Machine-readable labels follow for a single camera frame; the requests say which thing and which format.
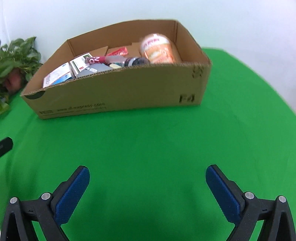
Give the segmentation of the blue white 999 box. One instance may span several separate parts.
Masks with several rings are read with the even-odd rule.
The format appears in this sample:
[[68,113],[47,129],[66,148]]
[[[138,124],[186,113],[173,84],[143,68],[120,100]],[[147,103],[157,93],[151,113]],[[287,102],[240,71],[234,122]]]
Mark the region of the blue white 999 box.
[[67,80],[71,80],[74,77],[75,75],[73,74],[70,64],[66,62],[53,70],[44,78],[43,88],[65,82]]

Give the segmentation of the white green medicine box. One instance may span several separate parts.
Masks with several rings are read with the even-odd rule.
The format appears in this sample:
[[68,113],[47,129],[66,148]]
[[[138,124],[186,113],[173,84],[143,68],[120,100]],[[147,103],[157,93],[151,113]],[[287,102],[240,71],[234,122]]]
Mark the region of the white green medicine box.
[[81,73],[89,64],[85,63],[87,58],[91,58],[92,55],[90,53],[85,53],[69,62],[70,67],[72,68],[72,72],[77,77],[79,73]]

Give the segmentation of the grey computer mouse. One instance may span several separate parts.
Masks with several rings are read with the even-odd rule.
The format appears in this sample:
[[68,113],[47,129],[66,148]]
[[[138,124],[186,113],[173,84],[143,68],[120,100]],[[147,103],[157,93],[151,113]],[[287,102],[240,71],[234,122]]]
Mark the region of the grey computer mouse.
[[92,64],[92,65],[87,66],[84,70],[82,70],[77,75],[77,78],[100,73],[100,72],[105,72],[105,71],[109,71],[109,70],[112,70],[112,68],[105,65],[105,64],[101,64],[101,63]]

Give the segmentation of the red pen tube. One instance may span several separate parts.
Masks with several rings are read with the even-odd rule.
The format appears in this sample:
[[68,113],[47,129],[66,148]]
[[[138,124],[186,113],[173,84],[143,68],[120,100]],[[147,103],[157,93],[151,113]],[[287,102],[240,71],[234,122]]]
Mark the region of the red pen tube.
[[96,57],[87,57],[85,59],[86,64],[106,64],[109,65],[111,63],[110,60],[107,59],[106,56],[96,56]]

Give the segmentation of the red white card box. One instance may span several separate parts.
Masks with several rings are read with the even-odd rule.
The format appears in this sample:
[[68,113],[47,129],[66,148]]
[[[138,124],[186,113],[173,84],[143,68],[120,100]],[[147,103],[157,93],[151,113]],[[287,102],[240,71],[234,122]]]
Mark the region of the red white card box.
[[126,47],[118,47],[118,48],[109,48],[107,50],[106,56],[127,56],[128,49]]

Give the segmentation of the orange white paper cup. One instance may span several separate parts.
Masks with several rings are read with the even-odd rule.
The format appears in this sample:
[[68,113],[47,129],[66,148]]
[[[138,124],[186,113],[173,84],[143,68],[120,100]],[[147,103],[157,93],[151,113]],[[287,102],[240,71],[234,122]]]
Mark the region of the orange white paper cup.
[[152,64],[176,63],[170,40],[161,34],[145,36],[140,44],[139,51]]

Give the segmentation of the white air conditioner remote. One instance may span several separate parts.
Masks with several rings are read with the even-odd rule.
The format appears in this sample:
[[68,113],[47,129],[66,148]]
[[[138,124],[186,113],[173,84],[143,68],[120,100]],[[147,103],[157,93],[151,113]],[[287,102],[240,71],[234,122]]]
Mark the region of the white air conditioner remote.
[[119,69],[119,68],[121,68],[120,65],[115,64],[115,63],[111,63],[111,64],[109,64],[109,67],[112,68],[112,69]]

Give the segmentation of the green potted plant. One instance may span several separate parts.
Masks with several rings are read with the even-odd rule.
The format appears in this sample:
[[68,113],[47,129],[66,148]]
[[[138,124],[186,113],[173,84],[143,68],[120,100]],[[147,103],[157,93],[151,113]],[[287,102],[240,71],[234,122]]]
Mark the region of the green potted plant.
[[42,66],[35,40],[35,36],[18,38],[1,46],[1,113],[10,108],[10,97],[24,88]]

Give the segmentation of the green tablecloth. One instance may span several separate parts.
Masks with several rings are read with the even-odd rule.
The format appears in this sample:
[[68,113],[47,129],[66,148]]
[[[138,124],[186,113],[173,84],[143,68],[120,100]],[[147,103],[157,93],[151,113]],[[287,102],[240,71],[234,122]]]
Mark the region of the green tablecloth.
[[231,55],[213,66],[200,106],[41,120],[20,96],[1,116],[1,213],[11,197],[52,192],[86,166],[90,183],[63,230],[70,240],[226,240],[233,225],[205,181],[216,164],[243,191],[295,212],[295,114]]

